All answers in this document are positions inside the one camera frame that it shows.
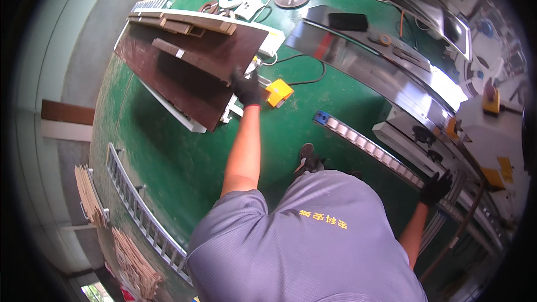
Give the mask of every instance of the black cable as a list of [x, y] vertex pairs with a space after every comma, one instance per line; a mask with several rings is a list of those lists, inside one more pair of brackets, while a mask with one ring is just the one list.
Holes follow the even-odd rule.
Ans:
[[[281, 59], [281, 60], [278, 60], [276, 61], [276, 63], [280, 63], [280, 62], [283, 62], [283, 61], [287, 61], [287, 60], [290, 60], [292, 58], [295, 58], [295, 57], [299, 57], [299, 56], [308, 56], [306, 54], [295, 54], [295, 55], [292, 55], [292, 56], [289, 56], [289, 57], [285, 57], [284, 59]], [[323, 73], [321, 74], [321, 76], [319, 76], [319, 78], [317, 79], [314, 79], [314, 80], [311, 80], [311, 81], [302, 81], [302, 82], [292, 82], [292, 83], [287, 83], [287, 85], [289, 86], [292, 86], [292, 85], [299, 85], [299, 84], [309, 84], [309, 83], [315, 83], [315, 82], [319, 82], [323, 77], [324, 75], [326, 74], [326, 65], [324, 64], [324, 62], [322, 62], [321, 60], [318, 60], [321, 65], [323, 66]]]
[[262, 18], [261, 20], [259, 20], [259, 21], [250, 20], [249, 22], [255, 21], [255, 22], [257, 22], [257, 23], [260, 23], [260, 22], [265, 21], [265, 19], [267, 19], [267, 18], [269, 17], [269, 15], [272, 13], [272, 7], [270, 7], [269, 5], [263, 5], [263, 6], [259, 7], [259, 8], [256, 10], [256, 12], [253, 14], [253, 16], [256, 16], [257, 12], [259, 12], [259, 11], [262, 10], [263, 8], [268, 8], [268, 9], [269, 9], [268, 14], [267, 14], [264, 18]]

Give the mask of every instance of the green epoxy floor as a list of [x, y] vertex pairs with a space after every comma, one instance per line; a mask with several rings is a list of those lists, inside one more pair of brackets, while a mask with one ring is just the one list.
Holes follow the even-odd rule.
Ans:
[[[208, 0], [174, 0], [172, 8], [198, 10]], [[400, 13], [393, 6], [374, 0], [310, 0], [306, 7], [326, 4], [338, 10], [366, 14], [379, 30], [396, 35]], [[289, 35], [300, 20], [299, 10], [281, 10], [274, 4], [272, 14], [263, 22]], [[442, 58], [444, 44], [413, 26], [419, 51], [432, 64], [449, 75], [450, 63]], [[413, 45], [412, 34], [404, 35]], [[280, 58], [296, 51], [282, 45]], [[310, 80], [318, 77], [321, 64], [313, 58], [299, 57], [259, 73], [272, 81]], [[263, 105], [261, 112], [262, 168], [259, 190], [273, 209], [292, 181], [300, 147], [311, 142], [315, 151], [327, 159], [328, 167], [341, 171], [362, 171], [362, 179], [380, 196], [394, 235], [398, 236], [410, 219], [417, 192], [375, 161], [326, 129], [313, 124], [317, 110], [326, 111], [377, 141], [371, 128], [386, 117], [386, 100], [365, 85], [327, 66], [326, 76], [315, 84], [295, 86], [295, 93], [280, 108]], [[132, 71], [115, 55], [105, 74], [99, 95], [91, 145], [90, 164], [95, 170], [99, 195], [111, 208], [113, 224], [129, 231], [144, 255], [155, 258], [135, 231], [131, 218], [121, 207], [105, 172], [106, 145], [124, 148], [123, 164], [133, 182], [145, 184], [144, 200], [155, 216], [183, 247], [198, 223], [218, 199], [227, 155], [238, 127], [232, 115], [229, 124], [220, 124], [214, 133], [191, 133], [169, 114], [144, 88]], [[419, 275], [447, 243], [456, 225], [447, 222], [433, 243], [418, 259]], [[453, 261], [440, 268], [453, 271]], [[194, 292], [165, 266], [158, 266], [167, 277], [161, 286], [174, 299], [189, 300]], [[429, 298], [444, 276], [434, 276], [424, 285]]]

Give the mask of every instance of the yellow label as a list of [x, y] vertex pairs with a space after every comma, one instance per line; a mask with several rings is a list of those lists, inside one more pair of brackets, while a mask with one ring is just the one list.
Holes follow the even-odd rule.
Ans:
[[501, 180], [498, 170], [492, 168], [481, 168], [481, 171], [483, 174], [485, 174], [485, 177], [487, 178], [487, 181], [489, 181], [490, 185], [500, 189], [505, 189], [505, 185]]
[[501, 168], [501, 177], [503, 177], [505, 183], [513, 184], [513, 168], [511, 167], [511, 161], [509, 158], [497, 157], [498, 163]]

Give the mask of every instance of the brown board on wall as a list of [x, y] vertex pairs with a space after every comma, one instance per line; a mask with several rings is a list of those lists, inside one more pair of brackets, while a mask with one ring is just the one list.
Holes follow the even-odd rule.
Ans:
[[[129, 24], [115, 52], [140, 79], [175, 108], [214, 131], [232, 96], [228, 77], [233, 67], [238, 65], [245, 71], [266, 35], [266, 31], [237, 26], [232, 36], [208, 30], [203, 37], [197, 38]], [[203, 65], [210, 58], [211, 65], [218, 65], [221, 72], [226, 73], [222, 76], [225, 81], [155, 48], [151, 45], [155, 38], [197, 54], [197, 64]]]
[[93, 125], [95, 109], [78, 105], [59, 103], [43, 99], [41, 119], [64, 123]]

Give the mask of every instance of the black work glove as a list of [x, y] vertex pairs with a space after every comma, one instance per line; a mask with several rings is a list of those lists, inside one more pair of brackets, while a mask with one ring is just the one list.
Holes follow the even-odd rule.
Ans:
[[261, 91], [259, 91], [257, 81], [257, 70], [252, 71], [250, 79], [246, 79], [239, 68], [235, 67], [231, 75], [231, 82], [233, 93], [244, 107], [252, 104], [261, 106]]
[[420, 202], [428, 207], [437, 204], [451, 189], [451, 179], [453, 178], [451, 171], [448, 169], [440, 179], [438, 179], [439, 176], [438, 172], [434, 173], [431, 180], [421, 188]]

